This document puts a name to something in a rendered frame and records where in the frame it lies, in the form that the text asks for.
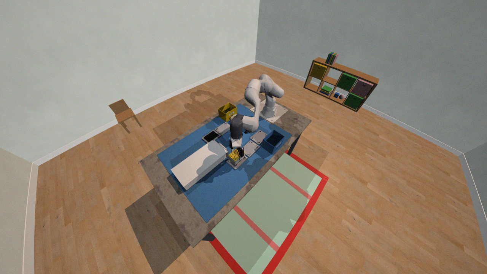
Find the yellow bin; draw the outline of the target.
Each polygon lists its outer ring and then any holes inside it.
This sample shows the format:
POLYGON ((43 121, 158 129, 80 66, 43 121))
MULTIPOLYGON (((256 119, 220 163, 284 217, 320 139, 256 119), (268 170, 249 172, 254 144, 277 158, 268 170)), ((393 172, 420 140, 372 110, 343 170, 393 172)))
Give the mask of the yellow bin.
POLYGON ((237 107, 231 103, 226 104, 226 105, 218 108, 218 114, 219 114, 219 117, 221 119, 223 119, 225 122, 227 122, 228 120, 230 120, 231 116, 233 116, 234 114, 237 114, 237 107))

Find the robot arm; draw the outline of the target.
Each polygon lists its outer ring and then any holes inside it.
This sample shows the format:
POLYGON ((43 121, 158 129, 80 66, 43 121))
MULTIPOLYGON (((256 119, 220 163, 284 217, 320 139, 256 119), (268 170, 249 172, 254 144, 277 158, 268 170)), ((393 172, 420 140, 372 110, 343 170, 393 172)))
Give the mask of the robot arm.
POLYGON ((266 74, 261 75, 259 79, 250 80, 245 89, 245 99, 254 106, 254 116, 249 117, 237 114, 230 121, 230 139, 233 148, 241 147, 242 129, 254 132, 259 126, 258 118, 261 104, 259 98, 260 92, 264 92, 266 95, 266 104, 263 107, 262 114, 267 118, 275 117, 275 114, 278 111, 275 107, 275 97, 281 98, 285 93, 284 90, 275 84, 266 74))

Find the yellow plate with grid of black holes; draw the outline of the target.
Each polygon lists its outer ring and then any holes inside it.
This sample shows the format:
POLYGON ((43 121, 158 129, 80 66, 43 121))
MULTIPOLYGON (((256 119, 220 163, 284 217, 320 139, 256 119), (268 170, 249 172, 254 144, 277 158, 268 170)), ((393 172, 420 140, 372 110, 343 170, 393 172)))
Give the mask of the yellow plate with grid of black holes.
POLYGON ((228 159, 236 165, 240 161, 238 150, 235 149, 231 154, 229 154, 228 159))

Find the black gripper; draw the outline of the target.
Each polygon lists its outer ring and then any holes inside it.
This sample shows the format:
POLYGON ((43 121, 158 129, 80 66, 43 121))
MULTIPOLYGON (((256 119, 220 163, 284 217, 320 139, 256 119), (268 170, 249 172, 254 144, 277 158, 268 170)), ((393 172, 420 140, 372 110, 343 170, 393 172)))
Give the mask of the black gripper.
MULTIPOLYGON (((231 142, 231 140, 230 140, 229 142, 230 142, 229 147, 231 148, 231 152, 233 152, 233 151, 234 151, 234 148, 232 147, 232 142, 231 142)), ((239 147, 239 148, 237 148, 237 150, 238 150, 238 152, 239 152, 239 160, 241 160, 241 159, 242 159, 242 157, 245 155, 245 153, 244 153, 244 148, 243 148, 243 147, 239 147)))

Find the blue bench mat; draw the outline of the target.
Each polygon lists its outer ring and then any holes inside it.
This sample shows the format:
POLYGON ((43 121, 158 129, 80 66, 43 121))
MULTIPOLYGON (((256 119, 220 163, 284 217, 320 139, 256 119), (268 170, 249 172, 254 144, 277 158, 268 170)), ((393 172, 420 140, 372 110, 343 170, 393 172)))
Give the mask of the blue bench mat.
POLYGON ((236 170, 226 163, 226 160, 228 160, 227 157, 202 179, 190 187, 190 189, 186 190, 177 177, 172 173, 171 169, 185 160, 185 158, 192 155, 195 151, 205 146, 207 143, 202 137, 224 123, 226 122, 218 116, 157 155, 181 191, 206 223, 218 213, 259 170, 261 170, 270 158, 272 158, 292 136, 289 132, 275 124, 272 125, 259 117, 259 126, 256 131, 247 131, 245 134, 244 132, 246 130, 242 129, 241 147, 244 147, 250 142, 250 137, 259 130, 267 135, 269 135, 272 130, 279 132, 285 136, 282 145, 273 154, 270 154, 269 151, 266 151, 261 147, 261 143, 259 145, 260 148, 255 151, 250 158, 246 156, 248 158, 236 170))

